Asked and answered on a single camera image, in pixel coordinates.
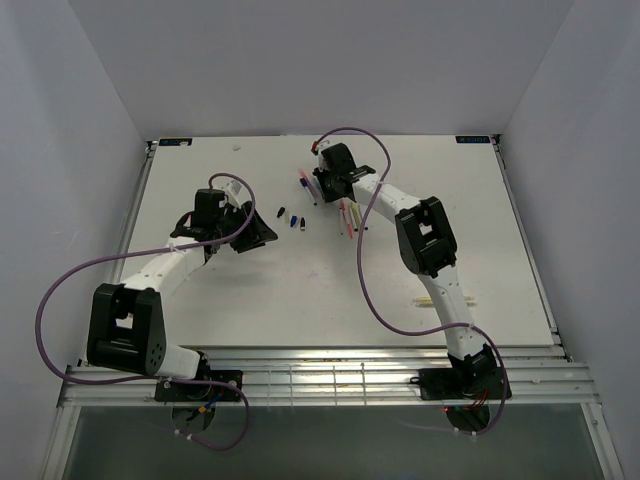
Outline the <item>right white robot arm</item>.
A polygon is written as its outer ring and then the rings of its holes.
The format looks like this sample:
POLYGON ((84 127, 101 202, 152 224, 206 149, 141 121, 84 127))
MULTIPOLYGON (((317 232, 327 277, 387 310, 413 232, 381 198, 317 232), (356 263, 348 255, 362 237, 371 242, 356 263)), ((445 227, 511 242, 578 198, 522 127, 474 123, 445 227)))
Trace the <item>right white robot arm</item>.
POLYGON ((442 202, 386 183, 370 166, 358 166, 343 143, 316 141, 312 153, 319 161, 313 175, 326 202, 350 199, 365 207, 364 220, 376 212, 394 224, 401 260, 429 293, 445 334, 453 388, 464 397, 476 396, 487 386, 496 360, 488 341, 473 328, 456 268, 457 242, 442 202))

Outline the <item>black cap whiteboard marker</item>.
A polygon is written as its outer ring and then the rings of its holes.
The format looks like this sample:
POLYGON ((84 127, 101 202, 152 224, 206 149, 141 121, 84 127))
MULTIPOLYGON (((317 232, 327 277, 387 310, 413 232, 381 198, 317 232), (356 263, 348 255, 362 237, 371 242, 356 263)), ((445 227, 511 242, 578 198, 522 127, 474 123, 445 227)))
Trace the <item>black cap whiteboard marker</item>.
POLYGON ((358 217, 360 219, 360 229, 363 231, 367 231, 368 230, 368 225, 366 223, 366 219, 365 219, 365 208, 361 205, 361 204, 357 204, 356 205, 357 211, 358 211, 358 217))

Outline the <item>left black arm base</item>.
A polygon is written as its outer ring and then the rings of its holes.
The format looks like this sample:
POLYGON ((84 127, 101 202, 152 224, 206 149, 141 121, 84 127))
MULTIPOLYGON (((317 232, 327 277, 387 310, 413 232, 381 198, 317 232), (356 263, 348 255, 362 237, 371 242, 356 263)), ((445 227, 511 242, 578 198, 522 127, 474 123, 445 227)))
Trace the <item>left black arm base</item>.
POLYGON ((162 380, 155 388, 154 400, 162 403, 198 402, 208 403, 214 399, 220 402, 239 402, 240 395, 227 387, 212 385, 211 381, 233 385, 241 390, 244 372, 242 370, 209 370, 203 380, 204 384, 186 384, 176 381, 162 380))

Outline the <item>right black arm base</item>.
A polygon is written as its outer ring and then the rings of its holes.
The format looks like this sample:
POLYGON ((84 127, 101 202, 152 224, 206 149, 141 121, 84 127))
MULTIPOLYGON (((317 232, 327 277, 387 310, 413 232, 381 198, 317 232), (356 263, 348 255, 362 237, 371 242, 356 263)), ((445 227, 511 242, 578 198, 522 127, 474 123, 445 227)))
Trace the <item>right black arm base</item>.
POLYGON ((490 346, 463 360, 449 355, 450 367, 423 368, 409 383, 417 386, 422 400, 510 399, 512 391, 490 346))

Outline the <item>yellow highlighter pen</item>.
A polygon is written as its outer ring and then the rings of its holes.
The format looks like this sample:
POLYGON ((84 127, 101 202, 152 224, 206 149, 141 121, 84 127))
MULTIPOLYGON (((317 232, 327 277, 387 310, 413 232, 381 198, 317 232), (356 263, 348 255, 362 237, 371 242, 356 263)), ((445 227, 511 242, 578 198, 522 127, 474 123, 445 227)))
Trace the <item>yellow highlighter pen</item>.
POLYGON ((357 211, 357 208, 356 208, 356 205, 357 205, 357 204, 356 204, 356 203, 351 203, 351 204, 355 207, 355 211, 357 212, 357 216, 358 216, 358 211, 357 211))

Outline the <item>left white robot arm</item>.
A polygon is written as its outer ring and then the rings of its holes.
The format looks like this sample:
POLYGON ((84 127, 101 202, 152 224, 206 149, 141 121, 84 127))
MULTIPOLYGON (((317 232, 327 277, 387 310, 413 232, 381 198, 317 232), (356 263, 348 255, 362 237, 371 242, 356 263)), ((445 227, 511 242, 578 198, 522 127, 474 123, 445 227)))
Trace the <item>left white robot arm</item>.
POLYGON ((239 200, 241 185, 199 189, 194 208, 176 223, 167 251, 119 284, 102 284, 93 296, 87 344, 90 364, 144 376, 177 378, 190 399, 205 397, 212 376, 204 355, 169 342, 163 300, 207 265, 220 245, 238 254, 278 239, 254 208, 239 200))

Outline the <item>pink highlighter pen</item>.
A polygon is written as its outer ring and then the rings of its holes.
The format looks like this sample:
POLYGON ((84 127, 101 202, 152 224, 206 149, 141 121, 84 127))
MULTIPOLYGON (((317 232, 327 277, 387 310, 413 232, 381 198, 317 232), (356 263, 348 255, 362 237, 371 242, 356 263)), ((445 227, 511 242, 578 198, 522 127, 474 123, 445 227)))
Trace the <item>pink highlighter pen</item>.
POLYGON ((350 221, 349 212, 347 206, 345 204, 344 199, 340 201, 340 212, 342 216, 342 221, 344 223, 344 229, 349 239, 353 239, 353 229, 350 221))

